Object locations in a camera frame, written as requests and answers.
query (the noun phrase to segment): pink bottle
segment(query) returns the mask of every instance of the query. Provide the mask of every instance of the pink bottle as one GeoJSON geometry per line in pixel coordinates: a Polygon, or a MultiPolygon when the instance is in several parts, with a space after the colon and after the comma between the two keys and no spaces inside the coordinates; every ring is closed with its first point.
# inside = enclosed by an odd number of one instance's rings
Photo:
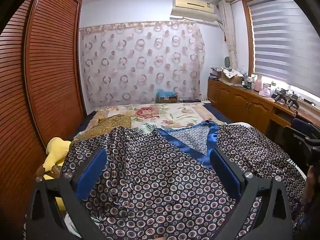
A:
{"type": "Polygon", "coordinates": [[[255,85],[254,85],[254,90],[256,90],[256,91],[262,91],[263,90],[261,78],[262,78],[262,76],[258,75],[258,78],[257,78],[257,80],[255,82],[255,85]]]}

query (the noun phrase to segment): blue gripper pad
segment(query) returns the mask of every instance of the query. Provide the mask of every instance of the blue gripper pad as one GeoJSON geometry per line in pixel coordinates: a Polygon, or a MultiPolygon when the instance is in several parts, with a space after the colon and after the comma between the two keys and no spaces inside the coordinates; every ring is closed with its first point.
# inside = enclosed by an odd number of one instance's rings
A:
{"type": "Polygon", "coordinates": [[[87,160],[89,163],[84,162],[82,164],[86,166],[80,166],[78,168],[81,174],[79,174],[79,177],[75,181],[75,195],[79,201],[86,199],[89,196],[90,191],[94,188],[94,184],[97,182],[98,177],[101,175],[102,170],[107,163],[105,149],[98,148],[97,151],[98,152],[94,152],[89,160],[87,160]]]}
{"type": "Polygon", "coordinates": [[[221,180],[223,186],[228,192],[231,198],[236,200],[240,200],[242,191],[241,191],[241,182],[239,179],[243,179],[243,177],[237,177],[226,161],[222,158],[222,156],[218,153],[217,149],[213,149],[210,152],[210,162],[217,173],[219,179],[221,180]]]}

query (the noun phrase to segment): silver screw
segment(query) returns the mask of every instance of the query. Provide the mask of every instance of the silver screw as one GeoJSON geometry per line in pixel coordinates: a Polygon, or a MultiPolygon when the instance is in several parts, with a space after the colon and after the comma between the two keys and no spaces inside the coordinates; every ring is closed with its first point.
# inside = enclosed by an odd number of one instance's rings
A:
{"type": "Polygon", "coordinates": [[[280,177],[279,175],[276,175],[276,176],[275,176],[275,180],[278,181],[278,182],[280,182],[280,181],[281,181],[281,177],[280,177]]]}
{"type": "Polygon", "coordinates": [[[41,182],[43,180],[42,176],[36,177],[36,182],[41,182]]]}
{"type": "Polygon", "coordinates": [[[244,175],[247,179],[251,179],[253,177],[253,174],[250,171],[247,171],[244,175]]]}
{"type": "Polygon", "coordinates": [[[72,173],[71,172],[66,172],[65,174],[63,174],[63,177],[65,178],[65,179],[70,179],[71,177],[72,177],[72,173]]]}

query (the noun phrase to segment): wardrobe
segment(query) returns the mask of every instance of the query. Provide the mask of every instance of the wardrobe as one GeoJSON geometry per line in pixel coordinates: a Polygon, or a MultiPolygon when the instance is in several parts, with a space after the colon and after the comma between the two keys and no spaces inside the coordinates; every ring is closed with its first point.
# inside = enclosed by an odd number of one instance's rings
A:
{"type": "Polygon", "coordinates": [[[53,137],[82,122],[78,72],[81,0],[25,0],[0,35],[0,217],[22,238],[36,169],[53,137]]]}

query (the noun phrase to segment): window blind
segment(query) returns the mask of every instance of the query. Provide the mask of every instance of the window blind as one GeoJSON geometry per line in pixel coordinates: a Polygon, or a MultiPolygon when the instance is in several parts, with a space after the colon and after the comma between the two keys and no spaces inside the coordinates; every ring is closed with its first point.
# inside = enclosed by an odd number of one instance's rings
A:
{"type": "Polygon", "coordinates": [[[248,2],[254,40],[254,73],[320,97],[320,38],[293,0],[248,2]]]}

